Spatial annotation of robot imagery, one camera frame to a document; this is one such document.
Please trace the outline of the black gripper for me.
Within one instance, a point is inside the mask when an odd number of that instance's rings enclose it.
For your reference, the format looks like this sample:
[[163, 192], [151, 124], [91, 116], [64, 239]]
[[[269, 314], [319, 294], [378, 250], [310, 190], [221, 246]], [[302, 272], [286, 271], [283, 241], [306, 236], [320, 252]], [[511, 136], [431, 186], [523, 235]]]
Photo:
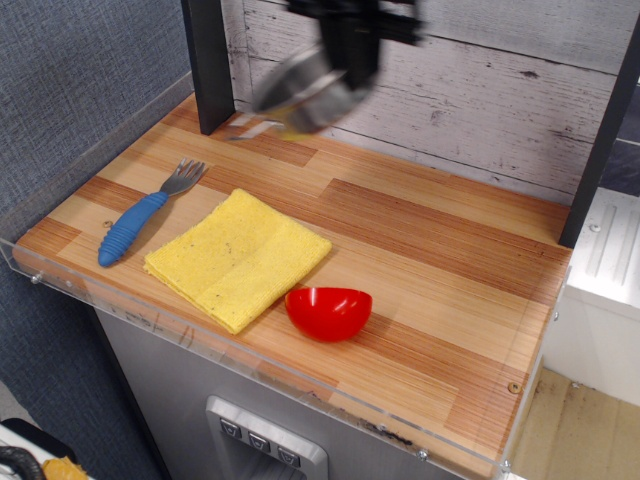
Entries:
[[379, 67], [380, 38], [415, 45], [422, 39], [418, 1], [287, 1], [290, 12], [320, 20], [329, 64], [350, 90], [369, 88]]

